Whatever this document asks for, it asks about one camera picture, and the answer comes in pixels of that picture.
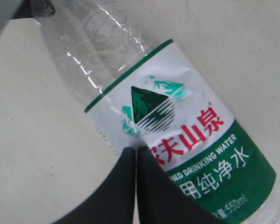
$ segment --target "transparent plastic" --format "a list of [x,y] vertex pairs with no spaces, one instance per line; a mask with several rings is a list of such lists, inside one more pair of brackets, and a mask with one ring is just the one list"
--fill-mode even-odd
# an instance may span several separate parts
[[[56,14],[37,18],[66,85],[85,108],[95,97],[169,39],[151,14],[124,0],[52,0]],[[45,0],[32,2],[43,15]],[[244,224],[275,224],[280,216],[280,180]]]

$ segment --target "white label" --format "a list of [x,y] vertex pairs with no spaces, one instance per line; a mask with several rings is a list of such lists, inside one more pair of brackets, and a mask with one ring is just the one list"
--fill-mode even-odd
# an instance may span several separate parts
[[174,43],[116,85],[87,114],[115,151],[148,145],[165,171],[211,146],[234,121]]

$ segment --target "dark gray surface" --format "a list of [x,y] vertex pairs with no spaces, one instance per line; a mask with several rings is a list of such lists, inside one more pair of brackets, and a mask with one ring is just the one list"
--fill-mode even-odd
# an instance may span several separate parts
[[22,0],[0,0],[0,32],[13,16]]

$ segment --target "plastic water bottle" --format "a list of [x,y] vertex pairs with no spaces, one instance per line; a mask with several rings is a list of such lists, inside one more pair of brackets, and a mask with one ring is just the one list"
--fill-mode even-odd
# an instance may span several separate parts
[[[227,223],[277,222],[274,169],[147,10],[124,0],[52,3],[55,14],[37,18],[44,39],[113,150],[150,146],[184,194]],[[32,7],[52,14],[46,4]]]

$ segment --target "white table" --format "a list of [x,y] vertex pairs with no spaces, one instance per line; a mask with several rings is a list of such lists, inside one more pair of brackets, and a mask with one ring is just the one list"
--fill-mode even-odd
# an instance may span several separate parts
[[[280,0],[143,2],[156,5],[157,18],[280,174]],[[9,23],[0,37],[0,224],[56,220],[116,160],[65,89],[36,23]]]

